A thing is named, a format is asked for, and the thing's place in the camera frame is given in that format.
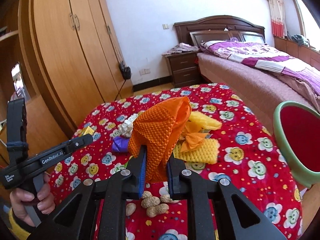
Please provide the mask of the person's left hand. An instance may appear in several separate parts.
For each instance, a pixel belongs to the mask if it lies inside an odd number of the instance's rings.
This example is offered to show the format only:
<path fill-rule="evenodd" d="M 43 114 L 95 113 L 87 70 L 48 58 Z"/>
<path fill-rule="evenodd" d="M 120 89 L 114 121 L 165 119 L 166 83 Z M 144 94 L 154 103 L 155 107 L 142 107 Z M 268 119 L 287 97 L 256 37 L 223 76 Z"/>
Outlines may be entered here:
<path fill-rule="evenodd" d="M 45 215 L 50 214 L 55 209 L 54 196 L 50 191 L 48 174 L 43 175 L 44 185 L 37 193 L 37 198 L 40 201 L 37 208 Z M 27 225 L 35 227 L 31 217 L 28 215 L 24 203 L 31 202 L 35 196 L 28 191 L 16 188 L 10 193 L 10 202 L 12 211 L 18 220 L 25 222 Z"/>

